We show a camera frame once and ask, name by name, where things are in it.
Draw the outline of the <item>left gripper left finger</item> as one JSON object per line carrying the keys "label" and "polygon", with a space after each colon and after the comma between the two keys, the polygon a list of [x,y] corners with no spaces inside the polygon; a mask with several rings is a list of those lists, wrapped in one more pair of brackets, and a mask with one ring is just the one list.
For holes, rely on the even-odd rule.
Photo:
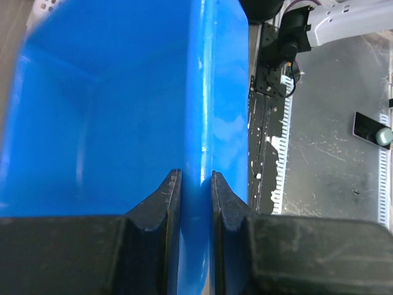
{"label": "left gripper left finger", "polygon": [[1,219],[2,294],[176,294],[182,172],[125,214]]}

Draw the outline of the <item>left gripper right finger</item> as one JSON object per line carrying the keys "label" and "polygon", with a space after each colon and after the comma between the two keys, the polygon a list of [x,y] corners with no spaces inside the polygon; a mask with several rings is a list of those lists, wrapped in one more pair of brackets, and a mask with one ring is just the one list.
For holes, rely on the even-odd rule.
{"label": "left gripper right finger", "polygon": [[214,294],[391,294],[392,234],[375,222],[259,214],[211,176]]}

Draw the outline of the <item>blue plastic tub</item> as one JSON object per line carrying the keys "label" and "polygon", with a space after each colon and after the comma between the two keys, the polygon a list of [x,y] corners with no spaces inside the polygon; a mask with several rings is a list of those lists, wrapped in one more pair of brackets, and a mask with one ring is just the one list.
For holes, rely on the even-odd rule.
{"label": "blue plastic tub", "polygon": [[248,21],[238,1],[65,1],[26,38],[1,215],[124,213],[182,170],[177,291],[209,270],[209,185],[247,199]]}

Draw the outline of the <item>blue perforated basket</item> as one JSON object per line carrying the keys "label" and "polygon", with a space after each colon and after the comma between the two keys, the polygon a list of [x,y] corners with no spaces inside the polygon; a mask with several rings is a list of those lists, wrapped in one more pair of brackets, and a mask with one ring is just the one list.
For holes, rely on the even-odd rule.
{"label": "blue perforated basket", "polygon": [[63,2],[63,0],[35,0],[26,22],[27,32],[30,32],[36,25],[47,18],[49,13],[53,12]]}

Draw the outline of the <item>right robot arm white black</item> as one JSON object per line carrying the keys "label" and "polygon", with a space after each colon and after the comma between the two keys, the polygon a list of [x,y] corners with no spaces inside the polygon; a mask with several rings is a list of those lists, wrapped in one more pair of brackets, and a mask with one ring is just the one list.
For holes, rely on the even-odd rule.
{"label": "right robot arm white black", "polygon": [[392,1],[343,1],[283,14],[278,35],[260,46],[259,62],[279,69],[298,53],[326,43],[392,29]]}

